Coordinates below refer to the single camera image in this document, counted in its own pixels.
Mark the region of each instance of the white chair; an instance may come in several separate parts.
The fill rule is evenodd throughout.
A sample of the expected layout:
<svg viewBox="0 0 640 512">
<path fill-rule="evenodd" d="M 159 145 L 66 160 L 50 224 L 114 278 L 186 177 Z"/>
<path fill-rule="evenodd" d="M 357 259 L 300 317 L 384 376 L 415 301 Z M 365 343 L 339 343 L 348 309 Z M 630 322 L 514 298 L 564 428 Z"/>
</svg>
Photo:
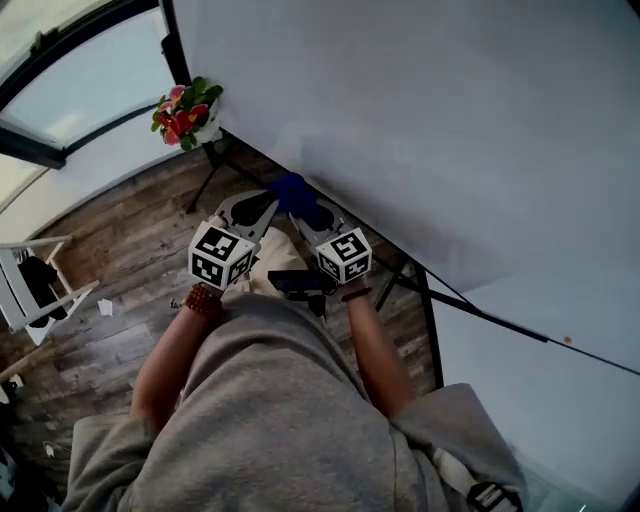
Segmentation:
<svg viewBox="0 0 640 512">
<path fill-rule="evenodd" d="M 11 332 L 16 332 L 20 329 L 26 328 L 31 339 L 36 345 L 42 344 L 51 330 L 64 320 L 54 320 L 53 318 L 49 318 L 48 324 L 42 328 L 30 327 L 30 323 L 48 315 L 65 304 L 72 303 L 71 307 L 67 310 L 67 318 L 69 318 L 74 311 L 78 309 L 82 301 L 87 298 L 89 293 L 91 293 L 91 290 L 100 284 L 100 281 L 93 281 L 78 290 L 74 290 L 60 271 L 54 257 L 62 246 L 66 242 L 72 240 L 72 238 L 73 237 L 71 236 L 59 236 L 54 238 L 42 238 L 40 240 L 29 240 L 27 242 L 0 244 L 0 310 L 7 320 Z M 58 297 L 52 288 L 52 291 L 58 300 L 41 308 L 33 298 L 33 295 L 29 291 L 27 283 L 18 268 L 16 251 L 26 250 L 29 255 L 34 256 L 34 248 L 51 244 L 57 245 L 46 260 L 46 263 L 51 265 L 58 272 L 58 279 L 66 290 L 67 295 Z"/>
</svg>

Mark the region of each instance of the paper scrap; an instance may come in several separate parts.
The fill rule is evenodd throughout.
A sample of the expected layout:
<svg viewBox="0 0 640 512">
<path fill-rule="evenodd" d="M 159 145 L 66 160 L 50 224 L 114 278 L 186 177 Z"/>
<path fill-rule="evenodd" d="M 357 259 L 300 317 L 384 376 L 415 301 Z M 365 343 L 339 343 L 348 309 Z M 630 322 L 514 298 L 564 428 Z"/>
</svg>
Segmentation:
<svg viewBox="0 0 640 512">
<path fill-rule="evenodd" d="M 113 316 L 113 302 L 111 302 L 110 300 L 99 300 L 98 307 L 100 308 L 100 314 L 102 316 Z"/>
</svg>

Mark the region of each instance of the floor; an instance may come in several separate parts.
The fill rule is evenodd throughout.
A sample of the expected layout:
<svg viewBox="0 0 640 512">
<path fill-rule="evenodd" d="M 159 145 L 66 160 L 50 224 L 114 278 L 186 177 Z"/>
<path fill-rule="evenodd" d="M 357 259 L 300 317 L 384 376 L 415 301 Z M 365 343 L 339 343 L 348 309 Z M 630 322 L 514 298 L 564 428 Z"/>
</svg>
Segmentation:
<svg viewBox="0 0 640 512">
<path fill-rule="evenodd" d="M 249 148 L 230 158 L 265 181 L 283 174 Z M 67 215 L 40 236 L 72 234 L 74 241 L 57 258 L 72 285 L 99 279 L 100 287 L 82 309 L 61 325 L 54 350 L 22 373 L 26 386 L 16 401 L 0 409 L 3 444 L 45 478 L 58 496 L 66 493 L 74 423 L 88 415 L 126 412 L 136 374 L 176 310 L 172 298 L 182 299 L 193 281 L 186 273 L 187 247 L 201 222 L 227 196 L 255 189 L 249 180 L 222 167 L 205 190 L 198 209 L 185 206 L 208 174 L 202 150 L 153 167 L 102 194 Z M 293 236 L 283 216 L 275 225 Z M 396 268 L 404 255 L 365 230 L 374 254 Z M 405 273 L 412 275 L 407 266 Z M 378 264 L 370 273 L 374 301 L 382 295 L 392 273 Z M 113 301 L 114 316 L 102 317 L 96 302 Z M 381 310 L 384 322 L 409 366 L 418 393 L 435 388 L 434 371 L 419 294 L 395 286 Z M 346 315 L 338 295 L 327 305 L 327 325 L 355 365 Z M 33 350 L 24 333 L 10 335 L 0 325 L 0 367 L 5 368 Z M 47 458 L 44 442 L 58 445 Z"/>
</svg>

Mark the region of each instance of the beige pants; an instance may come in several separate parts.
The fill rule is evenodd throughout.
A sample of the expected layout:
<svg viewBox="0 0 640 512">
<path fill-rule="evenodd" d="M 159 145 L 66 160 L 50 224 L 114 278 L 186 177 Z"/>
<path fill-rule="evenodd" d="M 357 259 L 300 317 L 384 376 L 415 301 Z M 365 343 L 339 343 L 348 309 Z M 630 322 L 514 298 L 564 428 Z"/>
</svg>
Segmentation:
<svg viewBox="0 0 640 512">
<path fill-rule="evenodd" d="M 269 271 L 306 270 L 307 268 L 307 264 L 289 237 L 274 227 L 269 227 L 260 240 L 260 251 L 257 256 L 258 261 L 253 268 L 224 291 L 222 300 L 232 299 L 247 292 L 284 298 L 284 294 L 269 282 Z"/>
</svg>

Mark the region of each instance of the black wristband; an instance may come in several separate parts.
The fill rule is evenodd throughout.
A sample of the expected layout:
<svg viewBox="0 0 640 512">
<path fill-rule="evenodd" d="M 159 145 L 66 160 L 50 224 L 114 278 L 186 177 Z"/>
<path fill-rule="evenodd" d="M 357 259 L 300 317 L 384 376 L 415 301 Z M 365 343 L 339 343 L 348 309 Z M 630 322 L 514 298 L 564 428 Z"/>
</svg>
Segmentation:
<svg viewBox="0 0 640 512">
<path fill-rule="evenodd" d="M 371 288 L 363 288 L 362 290 L 358 290 L 357 292 L 347 293 L 344 297 L 342 297 L 342 302 L 349 302 L 351 299 L 362 297 L 363 295 L 369 295 L 370 293 Z"/>
</svg>

